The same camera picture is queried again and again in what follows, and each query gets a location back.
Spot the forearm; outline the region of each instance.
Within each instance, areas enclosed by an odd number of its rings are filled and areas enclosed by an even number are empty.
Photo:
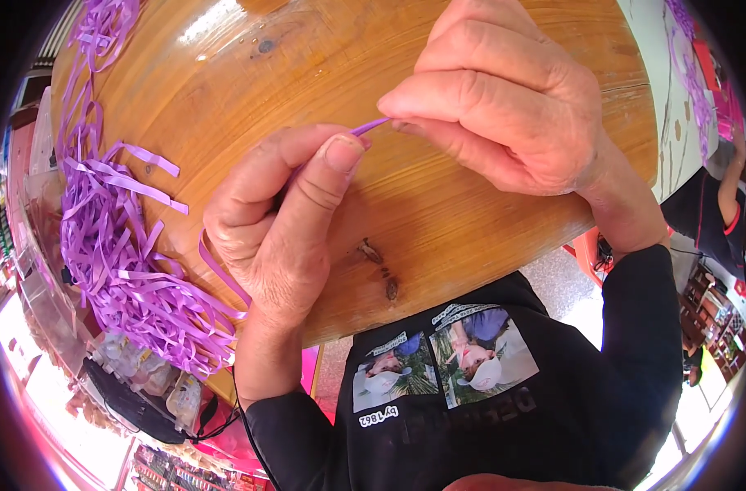
[[[615,259],[662,243],[670,248],[662,211],[651,189],[607,134],[597,151],[597,175],[577,192],[591,205],[599,232]]]
[[[719,183],[717,201],[719,202],[719,211],[721,212],[722,220],[725,221],[725,227],[730,227],[738,213],[736,193],[738,192],[738,180],[741,179],[741,173],[744,171],[745,160],[746,150],[741,152],[737,149],[735,156],[725,170],[725,175]]]
[[[295,329],[268,325],[253,309],[239,335],[234,362],[242,410],[300,387],[303,330],[304,323]]]

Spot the shirt graphic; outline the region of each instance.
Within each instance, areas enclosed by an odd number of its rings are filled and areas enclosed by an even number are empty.
[[[452,304],[433,323],[430,342],[449,409],[501,394],[539,371],[505,309]]]
[[[401,334],[373,349],[359,365],[353,381],[354,413],[404,395],[438,394],[436,371],[421,332]]]

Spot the person in black shirt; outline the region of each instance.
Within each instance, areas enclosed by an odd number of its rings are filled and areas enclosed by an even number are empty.
[[[689,351],[684,349],[684,382],[687,382],[690,387],[695,387],[701,382],[701,377],[703,376],[703,370],[701,370],[702,361],[702,348],[694,349],[694,353],[691,355]]]
[[[512,273],[354,336],[333,426],[300,390],[302,331],[327,281],[332,213],[370,141],[331,124],[281,130],[242,158],[204,213],[252,297],[235,382],[272,483],[635,486],[674,420],[682,333],[667,227],[602,129],[594,75],[515,0],[454,0],[415,73],[378,108],[502,191],[574,191],[589,203],[615,261],[602,289],[602,351],[550,319]]]
[[[738,182],[746,166],[746,141],[741,128],[733,127],[732,139],[735,151],[722,179],[701,167],[662,203],[662,213],[673,230],[695,241],[695,249],[743,281],[746,194]]]

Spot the left hand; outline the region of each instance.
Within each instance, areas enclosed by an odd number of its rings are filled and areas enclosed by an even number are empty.
[[[327,230],[370,141],[334,124],[286,128],[241,159],[204,210],[215,249],[252,297],[249,322],[295,329],[329,276]],[[291,173],[279,211],[274,198]]]

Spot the round wooden table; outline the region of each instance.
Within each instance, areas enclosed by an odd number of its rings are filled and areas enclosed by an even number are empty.
[[[231,306],[243,304],[197,252],[201,214],[242,154],[280,128],[381,117],[378,98],[411,73],[447,2],[147,0],[117,61],[95,77],[103,148],[122,139],[171,160],[178,178],[123,153],[135,176],[190,206],[143,198],[162,220],[155,249]],[[591,68],[604,127],[648,182],[656,119],[638,47],[615,0],[524,0],[545,34]],[[54,66],[53,121],[74,48]],[[588,230],[577,195],[497,191],[417,137],[386,124],[329,231],[332,272],[305,345],[405,318],[496,280]]]

